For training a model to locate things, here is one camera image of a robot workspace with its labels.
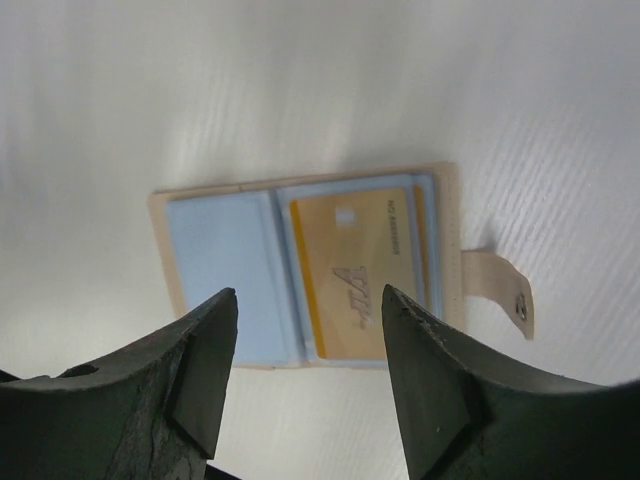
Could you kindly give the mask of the beige card holder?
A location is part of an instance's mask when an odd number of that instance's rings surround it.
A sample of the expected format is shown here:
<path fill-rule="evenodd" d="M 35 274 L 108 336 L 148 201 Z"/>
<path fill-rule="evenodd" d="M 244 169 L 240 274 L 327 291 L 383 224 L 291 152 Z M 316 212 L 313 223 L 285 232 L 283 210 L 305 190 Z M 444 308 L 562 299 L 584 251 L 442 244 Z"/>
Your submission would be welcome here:
<path fill-rule="evenodd" d="M 413 186 L 424 191 L 432 310 L 465 330 L 465 301 L 499 305 L 526 339 L 535 334 L 529 280 L 505 258 L 461 246 L 459 172 L 450 163 L 293 177 L 157 192 L 148 208 L 177 315 L 230 287 L 239 302 L 233 363 L 240 368 L 381 368 L 382 361 L 318 357 L 291 224 L 298 198 Z"/>

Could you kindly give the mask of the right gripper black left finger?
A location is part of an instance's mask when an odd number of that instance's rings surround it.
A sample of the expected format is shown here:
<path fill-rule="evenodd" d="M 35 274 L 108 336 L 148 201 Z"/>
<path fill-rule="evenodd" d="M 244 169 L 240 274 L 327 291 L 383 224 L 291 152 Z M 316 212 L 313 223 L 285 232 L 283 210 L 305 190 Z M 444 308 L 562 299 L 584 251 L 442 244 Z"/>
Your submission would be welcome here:
<path fill-rule="evenodd" d="M 224 288 L 57 377 L 1 374 L 4 479 L 227 479 L 211 465 L 237 339 Z"/>

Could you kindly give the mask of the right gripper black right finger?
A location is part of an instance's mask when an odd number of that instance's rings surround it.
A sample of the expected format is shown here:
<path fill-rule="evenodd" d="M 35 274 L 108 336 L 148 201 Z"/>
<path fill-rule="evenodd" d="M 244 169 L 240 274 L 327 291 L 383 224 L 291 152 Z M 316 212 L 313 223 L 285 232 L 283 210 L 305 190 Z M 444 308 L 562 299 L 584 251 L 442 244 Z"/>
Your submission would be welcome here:
<path fill-rule="evenodd" d="M 639 385 L 598 386 L 508 357 L 393 286 L 382 320 L 413 479 L 635 479 Z"/>

